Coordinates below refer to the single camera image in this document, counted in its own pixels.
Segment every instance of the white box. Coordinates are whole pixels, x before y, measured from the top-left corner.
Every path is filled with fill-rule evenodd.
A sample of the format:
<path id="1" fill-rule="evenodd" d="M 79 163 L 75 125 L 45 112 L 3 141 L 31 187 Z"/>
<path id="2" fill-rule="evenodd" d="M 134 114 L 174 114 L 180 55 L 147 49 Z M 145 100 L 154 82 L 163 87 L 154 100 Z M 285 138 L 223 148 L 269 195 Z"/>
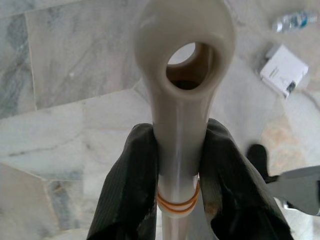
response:
<path id="1" fill-rule="evenodd" d="M 308 65 L 284 45 L 273 47 L 266 57 L 269 60 L 260 72 L 261 79 L 287 98 L 308 73 Z"/>

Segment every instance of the white cardboard box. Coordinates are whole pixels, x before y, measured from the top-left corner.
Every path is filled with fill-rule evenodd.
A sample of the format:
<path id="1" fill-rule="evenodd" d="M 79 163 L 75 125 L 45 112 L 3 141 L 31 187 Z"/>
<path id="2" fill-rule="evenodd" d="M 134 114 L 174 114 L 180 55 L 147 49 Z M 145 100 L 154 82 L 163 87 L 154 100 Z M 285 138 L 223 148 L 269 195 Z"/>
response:
<path id="1" fill-rule="evenodd" d="M 261 79 L 287 98 L 308 73 L 308 65 L 284 45 L 273 47 L 266 57 L 269 60 L 260 72 Z"/>

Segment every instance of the water bottle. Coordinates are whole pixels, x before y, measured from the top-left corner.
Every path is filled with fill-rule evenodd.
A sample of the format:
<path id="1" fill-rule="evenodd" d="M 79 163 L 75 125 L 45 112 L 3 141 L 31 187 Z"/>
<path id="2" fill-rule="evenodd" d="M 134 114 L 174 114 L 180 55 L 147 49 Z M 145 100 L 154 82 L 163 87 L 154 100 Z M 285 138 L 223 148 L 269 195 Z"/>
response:
<path id="1" fill-rule="evenodd" d="M 298 11 L 279 17 L 272 25 L 272 29 L 277 33 L 292 32 L 297 29 L 303 29 L 305 26 L 318 21 L 318 12 Z"/>

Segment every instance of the hole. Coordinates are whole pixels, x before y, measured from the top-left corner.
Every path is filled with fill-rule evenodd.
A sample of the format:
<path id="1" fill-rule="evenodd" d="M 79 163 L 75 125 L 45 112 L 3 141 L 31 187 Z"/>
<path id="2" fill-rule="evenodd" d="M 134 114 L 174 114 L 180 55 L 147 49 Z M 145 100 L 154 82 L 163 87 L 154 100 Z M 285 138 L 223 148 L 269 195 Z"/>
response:
<path id="1" fill-rule="evenodd" d="M 195 52 L 195 49 L 196 44 L 194 42 L 184 45 L 172 55 L 168 64 L 175 65 L 185 62 L 192 56 L 192 54 Z"/>
<path id="2" fill-rule="evenodd" d="M 172 59 L 181 52 L 187 52 L 184 57 L 179 58 L 179 64 L 172 64 Z M 182 90 L 193 90 L 200 86 L 208 76 L 217 70 L 219 57 L 217 52 L 204 43 L 190 43 L 181 47 L 172 55 L 166 67 L 166 76 L 177 88 Z"/>

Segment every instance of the marble floor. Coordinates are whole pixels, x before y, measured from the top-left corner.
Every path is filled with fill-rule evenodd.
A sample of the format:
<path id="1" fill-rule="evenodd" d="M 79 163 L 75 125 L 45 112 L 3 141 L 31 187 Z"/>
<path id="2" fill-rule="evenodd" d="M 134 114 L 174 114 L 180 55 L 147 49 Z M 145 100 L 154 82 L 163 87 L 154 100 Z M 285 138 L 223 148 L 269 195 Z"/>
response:
<path id="1" fill-rule="evenodd" d="M 147 2 L 0 2 L 1 240 L 86 238 L 105 176 L 131 128 L 152 122 L 131 42 Z M 276 16 L 320 11 L 320 1 L 225 3 L 237 46 L 210 117 L 229 129 L 241 151 L 264 144 L 272 175 L 320 165 L 320 25 L 290 34 L 270 30 Z M 255 73 L 272 43 L 285 44 L 310 67 L 287 100 Z M 282 211 L 296 240 L 320 240 L 319 219 Z M 204 224 L 197 226 L 190 239 L 212 239 Z"/>

